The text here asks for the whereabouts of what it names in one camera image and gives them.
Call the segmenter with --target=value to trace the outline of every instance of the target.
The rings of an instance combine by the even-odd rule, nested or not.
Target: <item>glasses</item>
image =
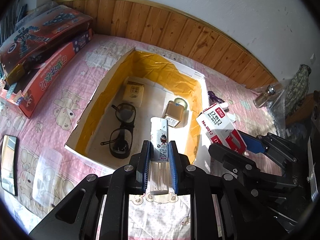
[[[115,129],[110,140],[101,142],[101,145],[109,145],[110,153],[119,159],[125,159],[130,155],[134,120],[136,118],[136,109],[133,105],[122,103],[118,106],[112,105],[116,110],[116,117],[121,122],[120,128]]]

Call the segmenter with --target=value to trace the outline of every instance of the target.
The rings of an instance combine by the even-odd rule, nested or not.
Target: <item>cardboard box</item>
[[[53,80],[65,65],[92,39],[89,29],[59,48],[43,64],[33,68],[29,75],[21,79],[14,91],[0,90],[0,97],[14,105],[30,118],[33,110]]]
[[[101,142],[108,141],[121,124],[111,105],[123,103],[127,80],[143,84],[144,92],[142,104],[136,108],[132,144],[128,143],[132,145],[130,155],[118,159],[110,153],[109,144]],[[204,75],[158,54],[135,49],[124,54],[101,80],[65,148],[83,162],[102,164],[104,171],[112,173],[141,151],[143,140],[150,140],[151,117],[161,117],[167,103],[177,97],[184,98],[188,108],[184,121],[176,128],[169,127],[168,141],[175,140],[179,153],[209,173],[211,143],[196,121],[209,106]]]
[[[212,143],[223,144],[239,154],[245,152],[245,142],[219,104],[203,110],[196,120]]]
[[[88,30],[93,19],[59,5],[27,22],[0,48],[6,82],[17,82],[35,65],[47,60],[63,43]]]

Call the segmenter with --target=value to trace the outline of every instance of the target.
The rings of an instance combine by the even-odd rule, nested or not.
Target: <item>white lighter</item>
[[[153,151],[150,158],[150,194],[169,193],[169,155],[168,155],[168,121],[152,117],[151,143]]]

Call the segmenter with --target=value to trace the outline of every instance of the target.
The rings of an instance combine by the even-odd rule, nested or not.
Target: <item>yellow tape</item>
[[[82,155],[86,155],[85,149],[89,139],[97,128],[105,108],[128,76],[147,78],[189,102],[192,117],[184,154],[188,156],[190,163],[193,163],[198,150],[201,129],[196,121],[196,117],[202,111],[200,83],[179,73],[174,64],[160,55],[135,50],[119,65],[106,89],[94,103],[75,150]]]

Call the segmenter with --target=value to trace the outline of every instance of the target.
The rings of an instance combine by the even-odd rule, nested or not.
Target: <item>bed sheet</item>
[[[99,82],[111,66],[132,48],[154,52],[189,66],[206,77],[207,90],[229,103],[235,114],[237,129],[256,136],[275,133],[272,118],[265,108],[256,109],[255,94],[228,77],[194,60],[152,45],[124,38],[95,35],[61,71],[33,112],[31,119],[3,106],[0,112],[0,137],[10,134],[19,138],[17,200],[33,214],[43,218],[87,174],[109,174],[102,165],[84,163],[67,151],[64,144],[88,104]],[[36,165],[43,147],[49,146],[63,156],[53,201],[41,206],[32,198]],[[247,153],[264,172],[281,174],[264,155]],[[212,173],[219,175],[219,163],[211,163]],[[129,239],[189,239],[190,201],[188,196],[130,197]]]

